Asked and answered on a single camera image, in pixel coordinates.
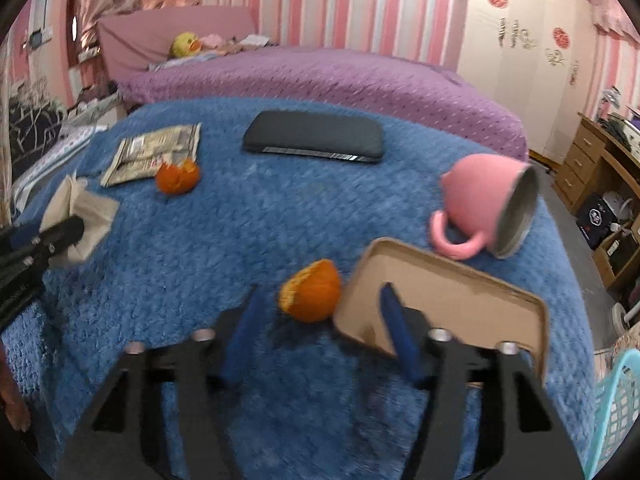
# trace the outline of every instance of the blue fuzzy blanket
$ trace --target blue fuzzy blanket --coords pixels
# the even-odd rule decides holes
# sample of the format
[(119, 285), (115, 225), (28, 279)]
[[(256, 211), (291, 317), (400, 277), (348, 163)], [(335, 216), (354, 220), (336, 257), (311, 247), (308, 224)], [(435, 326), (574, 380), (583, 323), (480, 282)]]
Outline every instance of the blue fuzzy blanket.
[[(242, 134), (267, 108), (373, 117), (385, 130), (384, 161), (370, 166), (243, 153)], [(99, 187), (98, 176), (122, 137), (197, 122), (203, 179), (191, 194), (165, 199), (153, 180)], [(54, 468), (127, 341), (177, 342), (237, 306), (250, 284), (262, 283), (273, 292), (273, 306), (254, 368), (238, 390), (223, 396), (221, 407), (245, 477), (398, 479), (426, 396), (409, 386), (395, 361), (344, 341), (328, 323), (288, 319), (274, 295), (319, 258), (332, 259), (347, 280), (378, 237), (428, 248), (426, 221), (442, 206), (439, 176), (462, 156), (485, 151), (386, 116), (260, 99), (150, 105), (97, 134), (69, 171), (89, 177), (90, 190), (120, 201), (113, 230), (87, 264), (48, 272), (46, 298), (3, 337), (33, 406), (42, 462)], [(42, 214), (61, 178), (25, 219)], [(593, 346), (580, 289), (542, 200), (518, 254), (498, 261), (482, 253), (469, 263), (546, 301), (546, 391), (583, 456), (594, 415)], [(460, 474), (472, 464), (478, 406), (472, 391)], [(171, 408), (168, 417), (174, 469), (184, 475)]]

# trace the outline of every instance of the tiled floor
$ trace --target tiled floor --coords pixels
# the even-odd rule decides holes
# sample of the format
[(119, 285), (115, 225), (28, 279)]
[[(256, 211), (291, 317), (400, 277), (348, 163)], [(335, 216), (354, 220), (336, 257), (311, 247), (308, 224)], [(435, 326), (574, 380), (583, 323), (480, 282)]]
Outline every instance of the tiled floor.
[(600, 275), (591, 258), (591, 249), (580, 234), (575, 218), (566, 210), (556, 193), (551, 189), (553, 176), (546, 174), (542, 166), (536, 164), (544, 198), (549, 212), (556, 220), (569, 261), (574, 268), (582, 297), (587, 308), (587, 316), (593, 333), (593, 344), (597, 349), (613, 345), (616, 332), (611, 321), (611, 307), (615, 300), (605, 290)]

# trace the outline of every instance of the desk drawer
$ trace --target desk drawer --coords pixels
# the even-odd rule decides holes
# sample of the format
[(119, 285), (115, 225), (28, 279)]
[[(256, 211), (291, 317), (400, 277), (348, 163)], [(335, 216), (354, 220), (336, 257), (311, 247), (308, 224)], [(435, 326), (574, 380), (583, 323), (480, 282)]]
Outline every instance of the desk drawer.
[(574, 208), (574, 204), (571, 202), (571, 200), (569, 200), (569, 197), (564, 193), (564, 191), (560, 189), (557, 180), (553, 183), (551, 188), (556, 192), (558, 198), (562, 200), (562, 203), (564, 204), (564, 207), (567, 209), (567, 211), (571, 212), (571, 209)]
[(584, 189), (584, 184), (567, 164), (563, 164), (558, 171), (556, 182), (571, 204), (575, 204)]
[(604, 142), (584, 126), (578, 128), (574, 144), (583, 150), (593, 162), (598, 161), (602, 150), (604, 150)]
[(569, 153), (567, 153), (564, 159), (565, 163), (574, 170), (574, 173), (583, 182), (587, 183), (593, 173), (593, 169), (596, 167), (596, 163), (593, 162), (580, 146), (574, 144), (571, 146)]

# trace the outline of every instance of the purple bedspread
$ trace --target purple bedspread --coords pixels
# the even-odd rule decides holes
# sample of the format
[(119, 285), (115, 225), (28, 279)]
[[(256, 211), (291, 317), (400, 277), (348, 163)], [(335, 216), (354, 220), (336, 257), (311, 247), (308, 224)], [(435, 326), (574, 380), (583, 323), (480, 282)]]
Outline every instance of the purple bedspread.
[(441, 67), (327, 48), (269, 47), (119, 81), (127, 101), (206, 96), (322, 101), (424, 124), (527, 158), (519, 118)]

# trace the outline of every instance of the bed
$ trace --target bed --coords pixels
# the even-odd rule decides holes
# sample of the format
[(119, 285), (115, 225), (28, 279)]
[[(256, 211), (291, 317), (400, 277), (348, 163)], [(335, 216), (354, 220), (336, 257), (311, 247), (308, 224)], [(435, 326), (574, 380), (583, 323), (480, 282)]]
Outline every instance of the bed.
[(457, 74), (424, 63), (354, 50), (266, 47), (148, 72), (150, 64), (166, 60), (171, 42), (185, 30), (241, 39), (255, 26), (245, 7), (167, 8), (100, 19), (106, 67), (125, 100), (150, 104), (236, 96), (327, 102), (413, 121), (527, 158), (519, 118)]
[[(377, 165), (240, 149), (265, 109), (366, 116), (385, 133)], [(203, 179), (167, 200), (154, 181), (103, 189), (100, 174), (123, 137), (172, 124), (202, 123)], [(50, 471), (92, 393), (124, 345), (185, 338), (236, 306), (252, 283), (274, 298), (280, 284), (319, 258), (347, 280), (375, 238), (428, 248), (426, 221), (442, 207), (439, 177), (460, 157), (489, 149), (386, 115), (313, 102), (208, 98), (140, 108), (87, 149), (28, 206), (37, 221), (63, 175), (120, 202), (111, 233), (92, 258), (45, 276), (47, 295), (2, 339), (34, 413), (40, 461)], [(550, 313), (545, 387), (578, 452), (593, 433), (593, 344), (580, 288), (553, 219), (540, 199), (521, 250), (469, 263), (542, 297)], [(302, 325), (270, 304), (254, 366), (239, 390), (221, 399), (223, 423), (244, 477), (398, 480), (426, 397), (395, 361), (337, 336), (329, 323)], [(173, 399), (167, 427), (174, 473), (184, 475)], [(470, 391), (459, 473), (469, 472), (479, 393)]]

